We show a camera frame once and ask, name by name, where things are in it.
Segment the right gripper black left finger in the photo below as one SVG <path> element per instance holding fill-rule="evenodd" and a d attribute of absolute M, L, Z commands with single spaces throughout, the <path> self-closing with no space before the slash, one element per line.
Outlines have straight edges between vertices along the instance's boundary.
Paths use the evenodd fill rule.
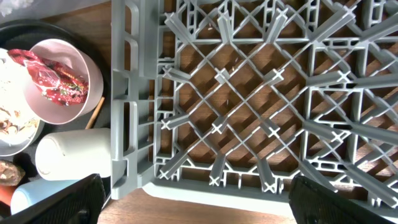
<path fill-rule="evenodd" d="M 1 224 L 97 224 L 104 202 L 102 178 L 91 174 Z"/>

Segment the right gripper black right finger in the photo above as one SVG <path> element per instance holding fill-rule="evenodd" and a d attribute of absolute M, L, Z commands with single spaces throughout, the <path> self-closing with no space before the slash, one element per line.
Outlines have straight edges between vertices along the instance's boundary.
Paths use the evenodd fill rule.
<path fill-rule="evenodd" d="M 306 176 L 293 179 L 289 205 L 297 223 L 397 223 L 396 217 L 377 214 Z"/>

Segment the red snack wrapper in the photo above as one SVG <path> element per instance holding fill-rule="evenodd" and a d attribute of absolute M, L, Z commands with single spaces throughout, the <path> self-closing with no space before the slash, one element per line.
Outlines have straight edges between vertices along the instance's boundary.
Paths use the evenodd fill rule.
<path fill-rule="evenodd" d="M 61 62 L 38 56 L 29 50 L 12 49 L 8 56 L 25 67 L 42 96 L 61 106 L 83 104 L 89 84 L 77 72 Z"/>

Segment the pink bowl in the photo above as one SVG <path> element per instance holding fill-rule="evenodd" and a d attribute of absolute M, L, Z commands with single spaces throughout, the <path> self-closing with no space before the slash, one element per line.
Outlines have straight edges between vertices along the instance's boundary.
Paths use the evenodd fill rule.
<path fill-rule="evenodd" d="M 30 77 L 23 78 L 23 95 L 36 116 L 46 123 L 66 124 L 96 108 L 103 95 L 104 81 L 99 67 L 87 54 L 60 39 L 42 40 L 30 50 L 40 57 L 64 63 L 72 68 L 88 82 L 89 87 L 84 103 L 61 106 L 42 96 Z"/>

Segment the grey dishwasher rack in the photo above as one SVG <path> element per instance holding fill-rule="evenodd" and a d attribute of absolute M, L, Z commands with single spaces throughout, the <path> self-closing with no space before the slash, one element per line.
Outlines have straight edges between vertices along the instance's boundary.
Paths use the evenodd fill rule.
<path fill-rule="evenodd" d="M 397 221 L 397 2 L 113 1 L 111 196 Z"/>

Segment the clear plastic waste bin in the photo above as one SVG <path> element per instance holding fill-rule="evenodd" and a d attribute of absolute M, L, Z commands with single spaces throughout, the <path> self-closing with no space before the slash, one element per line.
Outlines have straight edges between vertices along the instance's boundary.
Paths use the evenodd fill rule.
<path fill-rule="evenodd" d="M 109 0 L 1 0 L 1 23 L 42 19 L 83 9 Z"/>

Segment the white cup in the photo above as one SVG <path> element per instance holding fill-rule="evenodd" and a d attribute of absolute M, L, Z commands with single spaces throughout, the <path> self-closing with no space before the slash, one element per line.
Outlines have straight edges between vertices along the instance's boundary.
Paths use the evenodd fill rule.
<path fill-rule="evenodd" d="M 78 180 L 111 175 L 111 130 L 81 129 L 50 133 L 37 145 L 35 166 L 45 180 Z"/>

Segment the light blue cup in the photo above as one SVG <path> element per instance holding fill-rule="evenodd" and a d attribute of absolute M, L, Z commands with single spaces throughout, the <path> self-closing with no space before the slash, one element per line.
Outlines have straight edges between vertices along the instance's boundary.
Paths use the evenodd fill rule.
<path fill-rule="evenodd" d="M 19 213 L 76 182 L 78 180 L 37 179 L 22 184 L 12 195 L 11 214 Z"/>

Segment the orange carrot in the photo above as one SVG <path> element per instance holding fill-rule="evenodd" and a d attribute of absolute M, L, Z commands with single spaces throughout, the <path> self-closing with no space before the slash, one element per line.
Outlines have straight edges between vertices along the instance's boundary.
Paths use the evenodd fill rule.
<path fill-rule="evenodd" d="M 0 185 L 0 201 L 10 206 L 16 188 L 16 186 Z"/>

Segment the grey plate with food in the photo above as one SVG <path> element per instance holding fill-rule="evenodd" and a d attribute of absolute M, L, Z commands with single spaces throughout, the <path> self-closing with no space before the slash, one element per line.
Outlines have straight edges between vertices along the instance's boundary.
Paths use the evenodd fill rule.
<path fill-rule="evenodd" d="M 41 134 L 44 122 L 27 104 L 23 84 L 27 70 L 1 49 L 1 156 L 28 148 Z"/>

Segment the wooden chopstick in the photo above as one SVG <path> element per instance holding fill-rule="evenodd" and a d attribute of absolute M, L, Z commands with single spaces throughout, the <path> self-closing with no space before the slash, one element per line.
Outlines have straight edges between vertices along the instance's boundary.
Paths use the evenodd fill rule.
<path fill-rule="evenodd" d="M 96 121 L 98 114 L 100 113 L 100 110 L 102 108 L 104 101 L 105 101 L 105 97 L 102 96 L 99 103 L 97 104 L 96 108 L 94 109 L 93 114 L 91 115 L 88 123 L 86 124 L 85 129 L 91 129 L 93 127 L 94 122 Z"/>

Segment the round black serving tray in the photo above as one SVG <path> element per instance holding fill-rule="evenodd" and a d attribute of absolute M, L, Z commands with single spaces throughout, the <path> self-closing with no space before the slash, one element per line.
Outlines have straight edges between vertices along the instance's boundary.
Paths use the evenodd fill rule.
<path fill-rule="evenodd" d="M 24 50 L 28 50 L 34 46 L 34 44 L 45 39 L 61 39 L 69 42 L 77 49 L 87 54 L 97 64 L 101 70 L 103 81 L 104 81 L 104 92 L 105 102 L 102 105 L 98 116 L 96 117 L 94 127 L 95 128 L 108 128 L 111 126 L 111 103 L 110 103 L 110 91 L 111 91 L 111 69 L 110 62 L 107 61 L 104 55 L 100 52 L 100 48 L 94 44 L 94 42 L 83 37 L 76 32 L 72 32 L 69 29 L 56 26 L 54 24 L 33 20 L 33 19 L 20 19 L 1 24 L 1 47 L 4 49 L 11 49 L 14 47 L 22 47 Z M 27 175 L 23 178 L 22 183 L 27 183 L 30 180 L 40 179 L 36 168 L 34 153 L 39 141 L 50 133 L 57 133 L 61 131 L 72 131 L 77 129 L 83 129 L 89 121 L 91 112 L 83 115 L 75 121 L 67 124 L 54 125 L 45 124 L 43 130 L 40 132 L 38 138 L 34 142 L 24 149 L 23 151 L 5 156 L 5 160 L 12 161 L 27 172 Z"/>

